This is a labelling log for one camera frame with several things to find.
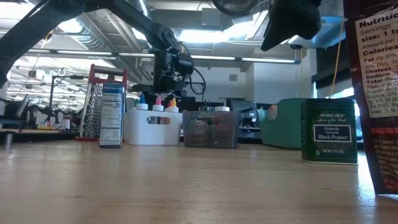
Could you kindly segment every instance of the green container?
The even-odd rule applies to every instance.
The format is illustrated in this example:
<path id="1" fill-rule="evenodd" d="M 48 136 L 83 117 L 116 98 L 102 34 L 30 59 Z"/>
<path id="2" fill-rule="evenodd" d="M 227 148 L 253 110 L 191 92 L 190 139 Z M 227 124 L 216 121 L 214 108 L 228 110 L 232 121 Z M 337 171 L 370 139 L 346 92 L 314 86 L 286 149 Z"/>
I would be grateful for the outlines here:
<path id="1" fill-rule="evenodd" d="M 353 100 L 305 100 L 301 104 L 301 116 L 303 160 L 358 163 Z"/>

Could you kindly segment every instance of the nutrition facts label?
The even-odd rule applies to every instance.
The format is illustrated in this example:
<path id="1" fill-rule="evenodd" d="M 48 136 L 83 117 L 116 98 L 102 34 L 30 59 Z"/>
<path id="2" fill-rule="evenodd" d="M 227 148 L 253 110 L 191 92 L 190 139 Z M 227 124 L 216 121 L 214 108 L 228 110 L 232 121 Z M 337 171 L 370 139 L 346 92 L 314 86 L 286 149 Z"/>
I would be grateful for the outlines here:
<path id="1" fill-rule="evenodd" d="M 371 118 L 398 116 L 398 9 L 355 22 Z"/>
<path id="2" fill-rule="evenodd" d="M 121 141 L 121 107 L 122 95 L 103 93 L 101 109 L 101 142 L 100 144 L 115 146 Z"/>

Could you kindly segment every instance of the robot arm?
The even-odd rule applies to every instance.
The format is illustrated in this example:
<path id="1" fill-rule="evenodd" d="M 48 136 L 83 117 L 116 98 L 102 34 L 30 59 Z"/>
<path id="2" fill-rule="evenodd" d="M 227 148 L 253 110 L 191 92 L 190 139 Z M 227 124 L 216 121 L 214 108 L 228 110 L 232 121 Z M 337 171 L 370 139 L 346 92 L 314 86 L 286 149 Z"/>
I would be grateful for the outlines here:
<path id="1" fill-rule="evenodd" d="M 132 27 L 142 32 L 153 46 L 155 54 L 153 86 L 138 85 L 134 91 L 176 93 L 179 95 L 185 82 L 174 79 L 175 72 L 183 76 L 193 73 L 190 55 L 180 53 L 174 33 L 152 22 L 134 8 L 129 0 L 44 0 L 0 39 L 0 86 L 7 81 L 12 65 L 59 23 L 83 12 L 109 9 Z"/>

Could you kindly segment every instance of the workbench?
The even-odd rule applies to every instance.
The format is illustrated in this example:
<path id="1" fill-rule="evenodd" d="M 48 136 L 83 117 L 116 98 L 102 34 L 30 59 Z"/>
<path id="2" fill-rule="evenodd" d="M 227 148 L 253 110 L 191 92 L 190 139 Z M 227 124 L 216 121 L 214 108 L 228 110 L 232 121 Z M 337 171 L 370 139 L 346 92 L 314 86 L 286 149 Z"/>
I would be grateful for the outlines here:
<path id="1" fill-rule="evenodd" d="M 307 164 L 300 151 L 49 141 L 0 149 L 0 222 L 395 223 L 359 166 Z"/>

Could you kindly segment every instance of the teal bin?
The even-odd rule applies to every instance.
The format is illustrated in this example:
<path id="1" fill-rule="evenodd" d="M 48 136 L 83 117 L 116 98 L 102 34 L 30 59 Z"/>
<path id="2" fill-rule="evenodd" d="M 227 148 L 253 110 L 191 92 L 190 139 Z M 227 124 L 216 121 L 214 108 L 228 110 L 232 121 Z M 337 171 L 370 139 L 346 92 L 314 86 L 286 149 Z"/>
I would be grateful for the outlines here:
<path id="1" fill-rule="evenodd" d="M 276 119 L 261 121 L 261 140 L 268 146 L 301 150 L 301 103 L 306 98 L 279 101 Z"/>

